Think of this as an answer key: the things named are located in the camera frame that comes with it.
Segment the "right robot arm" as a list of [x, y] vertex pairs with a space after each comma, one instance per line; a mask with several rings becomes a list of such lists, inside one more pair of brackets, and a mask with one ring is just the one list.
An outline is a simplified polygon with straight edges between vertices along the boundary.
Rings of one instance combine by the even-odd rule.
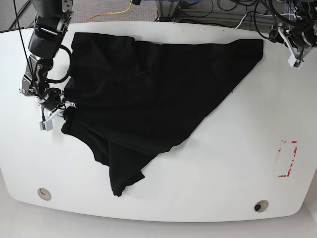
[[30, 38], [26, 57], [27, 65], [23, 75], [20, 93], [26, 97], [35, 97], [42, 107], [59, 113], [69, 107], [62, 96], [62, 90], [51, 88], [51, 84], [61, 84], [69, 78], [69, 73], [59, 80], [48, 79], [48, 72], [53, 68], [53, 58], [58, 50], [64, 50], [69, 56], [71, 51], [62, 45], [68, 30], [73, 11], [72, 0], [32, 0], [35, 11], [35, 26]]

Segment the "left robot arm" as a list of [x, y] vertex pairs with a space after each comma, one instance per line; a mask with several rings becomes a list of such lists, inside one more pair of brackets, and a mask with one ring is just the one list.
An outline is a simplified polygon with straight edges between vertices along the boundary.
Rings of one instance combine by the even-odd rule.
[[280, 0], [285, 12], [269, 0], [268, 7], [276, 21], [269, 32], [269, 40], [273, 43], [286, 44], [278, 28], [281, 29], [290, 45], [298, 51], [307, 51], [317, 46], [317, 2], [315, 0]]

